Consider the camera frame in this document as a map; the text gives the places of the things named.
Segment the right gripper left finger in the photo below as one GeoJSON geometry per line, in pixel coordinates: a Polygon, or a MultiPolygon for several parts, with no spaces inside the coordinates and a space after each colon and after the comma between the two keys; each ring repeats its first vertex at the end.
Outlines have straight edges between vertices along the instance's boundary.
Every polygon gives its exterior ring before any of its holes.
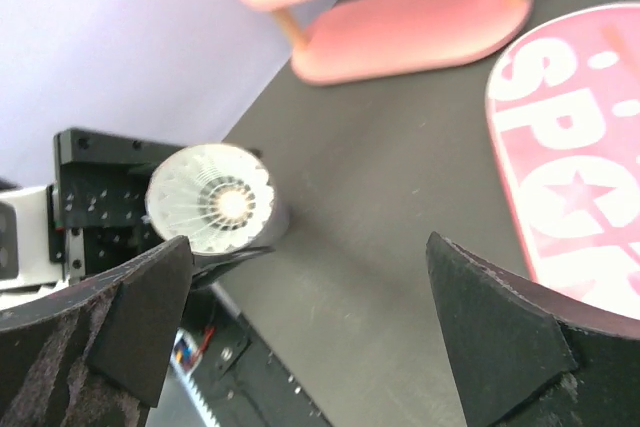
{"type": "Polygon", "coordinates": [[[191,285],[176,237],[1,313],[4,426],[143,426],[162,391],[191,285]]]}

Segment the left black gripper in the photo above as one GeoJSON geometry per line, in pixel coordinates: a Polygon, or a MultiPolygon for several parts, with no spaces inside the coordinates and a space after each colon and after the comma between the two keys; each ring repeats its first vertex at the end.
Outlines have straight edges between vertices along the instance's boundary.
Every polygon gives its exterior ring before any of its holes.
{"type": "Polygon", "coordinates": [[[260,154],[69,128],[53,137],[50,258],[71,278],[110,270],[175,237],[206,287],[260,254],[260,154]]]}

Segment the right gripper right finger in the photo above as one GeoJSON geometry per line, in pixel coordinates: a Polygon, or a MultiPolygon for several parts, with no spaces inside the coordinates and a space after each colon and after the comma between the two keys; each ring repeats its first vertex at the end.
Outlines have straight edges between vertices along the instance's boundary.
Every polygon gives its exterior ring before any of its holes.
{"type": "Polygon", "coordinates": [[[638,425],[637,320],[497,267],[437,232],[426,258],[467,425],[638,425]]]}

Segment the pink sport racket bag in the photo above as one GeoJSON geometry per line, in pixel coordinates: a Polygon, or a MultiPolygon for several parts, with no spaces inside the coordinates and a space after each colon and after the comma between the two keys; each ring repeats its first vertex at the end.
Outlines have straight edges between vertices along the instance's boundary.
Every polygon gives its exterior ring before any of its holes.
{"type": "Polygon", "coordinates": [[[639,314],[639,6],[547,21],[498,57],[486,116],[532,278],[639,314]]]}

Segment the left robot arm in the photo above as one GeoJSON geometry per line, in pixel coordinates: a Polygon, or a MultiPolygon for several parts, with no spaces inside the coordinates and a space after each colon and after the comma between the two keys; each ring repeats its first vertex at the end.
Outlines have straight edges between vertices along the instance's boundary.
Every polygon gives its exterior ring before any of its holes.
{"type": "Polygon", "coordinates": [[[240,147],[181,147],[70,128],[54,137],[55,179],[1,189],[1,304],[11,307],[184,236],[191,286],[263,255],[275,188],[240,147]]]}

